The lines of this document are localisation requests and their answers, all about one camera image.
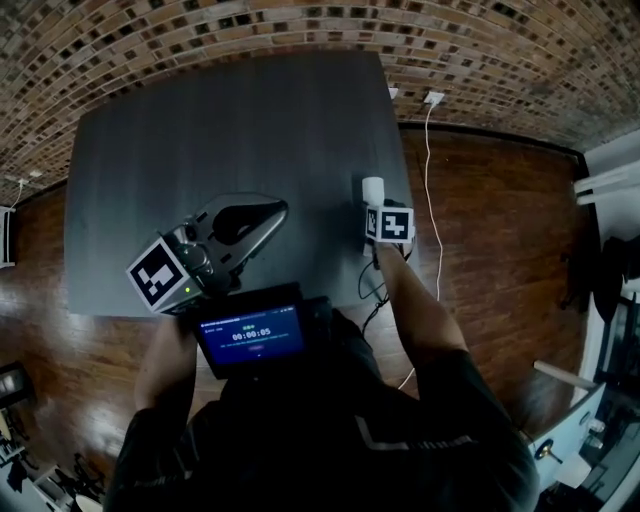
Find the dark gray table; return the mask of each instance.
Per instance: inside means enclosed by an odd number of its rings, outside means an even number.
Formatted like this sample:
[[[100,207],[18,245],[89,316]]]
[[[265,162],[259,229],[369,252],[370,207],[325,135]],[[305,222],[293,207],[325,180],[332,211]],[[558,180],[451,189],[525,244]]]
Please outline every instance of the dark gray table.
[[[307,297],[357,304],[369,261],[360,205],[366,176],[383,177],[387,197],[411,204],[374,53],[220,65],[112,101],[85,115],[76,135],[65,220],[69,310],[147,316],[125,268],[154,231],[237,191],[290,206],[283,229],[245,268],[243,290],[299,281]],[[412,260],[417,266],[417,254]]]

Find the black shirt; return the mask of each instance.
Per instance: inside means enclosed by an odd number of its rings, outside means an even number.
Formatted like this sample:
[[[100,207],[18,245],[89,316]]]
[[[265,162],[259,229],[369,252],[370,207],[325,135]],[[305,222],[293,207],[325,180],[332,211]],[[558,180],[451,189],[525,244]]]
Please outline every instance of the black shirt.
[[[105,510],[534,509],[532,457],[466,352],[417,369],[419,401],[352,363],[229,382],[186,431],[138,412]]]

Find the blue screen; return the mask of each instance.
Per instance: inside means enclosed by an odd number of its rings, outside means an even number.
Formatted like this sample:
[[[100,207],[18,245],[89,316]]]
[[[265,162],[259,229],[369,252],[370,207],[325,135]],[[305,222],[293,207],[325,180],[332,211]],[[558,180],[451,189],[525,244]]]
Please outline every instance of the blue screen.
[[[218,364],[258,361],[304,349],[294,306],[203,322],[200,331]]]

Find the white cylinder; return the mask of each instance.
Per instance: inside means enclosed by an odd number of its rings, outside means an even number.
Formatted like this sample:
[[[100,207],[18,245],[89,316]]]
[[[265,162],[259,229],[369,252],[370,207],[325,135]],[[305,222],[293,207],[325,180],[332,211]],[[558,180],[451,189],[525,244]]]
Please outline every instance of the white cylinder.
[[[364,178],[362,200],[369,206],[384,206],[384,180],[377,177]]]

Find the person's hand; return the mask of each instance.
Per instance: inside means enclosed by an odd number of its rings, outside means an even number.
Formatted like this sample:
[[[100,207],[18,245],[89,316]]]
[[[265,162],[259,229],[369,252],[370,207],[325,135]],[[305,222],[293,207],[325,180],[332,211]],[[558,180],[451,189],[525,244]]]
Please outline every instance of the person's hand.
[[[161,319],[136,379],[136,409],[155,407],[160,397],[192,376],[196,370],[197,342],[179,319]]]

